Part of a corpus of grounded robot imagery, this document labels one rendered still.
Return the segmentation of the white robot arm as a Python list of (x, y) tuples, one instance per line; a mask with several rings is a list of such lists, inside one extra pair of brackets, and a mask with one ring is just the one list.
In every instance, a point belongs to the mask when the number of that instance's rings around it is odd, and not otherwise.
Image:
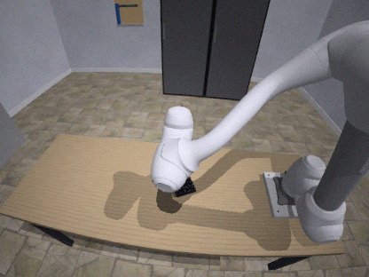
[(299, 52), (256, 84), (201, 138), (192, 140), (188, 108), (170, 108), (153, 157), (154, 185), (167, 193), (179, 190), (203, 160), (225, 146), (270, 100), (331, 77), (343, 82), (347, 120), (327, 167), (315, 155), (306, 155), (273, 181), (278, 205), (296, 207), (311, 241), (339, 241), (345, 200), (369, 170), (369, 20), (340, 28)]

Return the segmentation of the black knob box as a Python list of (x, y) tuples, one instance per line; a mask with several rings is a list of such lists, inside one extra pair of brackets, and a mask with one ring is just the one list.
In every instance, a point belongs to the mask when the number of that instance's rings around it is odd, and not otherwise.
[(186, 194), (191, 194), (191, 193), (194, 193), (194, 192), (196, 192), (196, 188), (195, 188), (192, 180), (189, 177), (189, 178), (186, 179), (184, 185), (178, 191), (176, 191), (175, 193), (176, 193), (177, 197), (180, 197), (180, 196), (183, 196), (183, 195), (186, 195)]

